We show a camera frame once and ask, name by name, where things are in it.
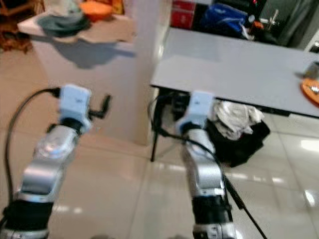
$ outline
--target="black bag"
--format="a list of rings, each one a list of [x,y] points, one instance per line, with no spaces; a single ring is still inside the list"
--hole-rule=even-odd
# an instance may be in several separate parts
[[[260,148],[264,146],[263,140],[270,134],[268,126],[262,121],[251,126],[253,134],[243,134],[237,141],[225,138],[215,127],[215,124],[207,120],[207,132],[216,149],[216,156],[221,162],[226,162],[230,167],[244,164]]]

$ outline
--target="black cable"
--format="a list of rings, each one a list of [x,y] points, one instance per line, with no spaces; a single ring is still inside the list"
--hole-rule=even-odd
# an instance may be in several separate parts
[[[152,129],[154,131],[157,131],[160,135],[162,135],[163,137],[171,137],[174,139],[178,139],[183,141],[184,143],[188,142],[191,143],[193,145],[196,145],[198,147],[200,147],[201,149],[203,149],[204,151],[206,151],[207,153],[209,153],[214,159],[215,162],[218,164],[218,166],[220,167],[220,169],[222,170],[222,167],[218,161],[218,158],[216,157],[216,154],[214,154],[209,148],[205,147],[204,145],[202,145],[201,143],[194,141],[190,138],[185,138],[179,135],[174,135],[171,134],[169,132],[167,132],[165,129],[163,129],[161,126],[156,127],[154,125],[154,120],[151,116],[151,109],[152,109],[152,105],[154,104],[154,102],[156,102],[157,100],[161,99],[161,98],[168,98],[170,97],[170,95],[166,95],[166,96],[157,96],[153,101],[151,101],[148,105],[148,116],[149,119],[151,121],[151,125],[152,125]],[[232,198],[234,199],[236,205],[238,206],[238,208],[240,210],[244,210],[246,212],[246,214],[248,215],[249,219],[252,221],[252,223],[255,225],[256,229],[258,230],[258,232],[261,234],[261,236],[263,237],[263,239],[267,239],[266,235],[264,234],[264,232],[262,231],[262,229],[260,228],[260,226],[257,224],[256,220],[253,218],[253,216],[250,214],[250,212],[248,211],[246,205],[244,204],[243,200],[240,198],[240,196],[238,195],[236,189],[234,188],[234,186],[231,184],[231,182],[229,181],[229,179],[226,177],[226,175],[223,173],[223,178],[224,178],[224,182],[225,182],[225,189],[227,191],[229,191],[230,195],[232,196]]]
[[[6,140],[5,140],[5,148],[4,148],[4,168],[5,168],[5,174],[6,174],[6,180],[7,180],[7,189],[8,189],[8,202],[9,204],[13,201],[13,182],[12,182],[12,174],[11,174],[11,168],[10,168],[10,142],[11,142],[11,135],[13,128],[16,124],[18,116],[21,114],[23,111],[24,107],[34,98],[35,96],[38,96],[42,93],[51,93],[53,96],[58,97],[60,94],[60,88],[48,88],[48,89],[43,89],[39,90],[29,97],[27,97],[17,108],[15,113],[13,114],[13,117],[10,120],[8,130],[7,130],[7,135],[6,135]]]

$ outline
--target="tiled floor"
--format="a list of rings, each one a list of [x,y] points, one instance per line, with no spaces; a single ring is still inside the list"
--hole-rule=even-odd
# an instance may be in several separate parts
[[[46,85],[34,52],[0,53],[0,155],[16,105]],[[56,109],[55,100],[43,97],[23,113],[11,151],[15,185],[39,137],[56,121]],[[269,239],[319,239],[319,120],[266,115],[265,121],[272,131],[265,146],[226,174]],[[150,163],[149,147],[85,135],[54,207],[50,238],[191,239],[193,215],[180,148],[160,138],[157,160]],[[260,239],[231,203],[238,239]]]

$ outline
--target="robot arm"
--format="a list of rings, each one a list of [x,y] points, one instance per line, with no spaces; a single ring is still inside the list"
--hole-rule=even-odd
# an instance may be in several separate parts
[[[58,198],[67,166],[74,159],[80,135],[91,128],[92,117],[103,118],[110,97],[100,112],[89,109],[91,92],[66,85],[60,92],[59,125],[37,144],[33,160],[23,174],[14,201],[6,208],[7,222],[0,239],[46,239],[47,224]]]
[[[205,127],[212,109],[213,96],[194,92],[185,116],[176,123],[176,131],[215,152]],[[228,204],[223,172],[214,157],[187,142],[182,149],[195,217],[195,239],[235,239],[235,227]]]

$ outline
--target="white cloth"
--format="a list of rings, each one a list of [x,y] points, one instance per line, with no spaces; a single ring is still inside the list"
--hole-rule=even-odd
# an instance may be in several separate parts
[[[225,138],[238,140],[243,133],[252,134],[250,126],[260,123],[264,115],[253,106],[216,101],[208,118]]]

